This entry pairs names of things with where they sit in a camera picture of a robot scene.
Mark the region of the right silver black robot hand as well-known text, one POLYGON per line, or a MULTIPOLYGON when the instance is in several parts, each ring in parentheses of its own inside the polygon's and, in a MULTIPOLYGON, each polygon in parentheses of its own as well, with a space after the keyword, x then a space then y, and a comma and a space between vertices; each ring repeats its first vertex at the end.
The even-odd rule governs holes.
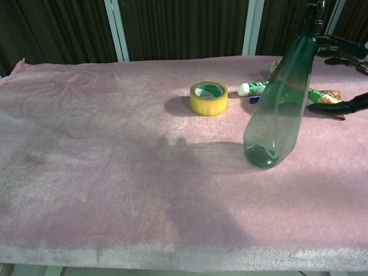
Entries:
MULTIPOLYGON (((325 58, 327 65, 354 67, 357 72, 367 75, 367 43, 354 43, 340 37, 323 35, 316 38, 317 46, 322 48, 318 56, 325 58)), ((350 101, 339 103, 313 103, 308 110, 316 114, 347 115, 367 109, 367 93, 358 95, 350 101)))

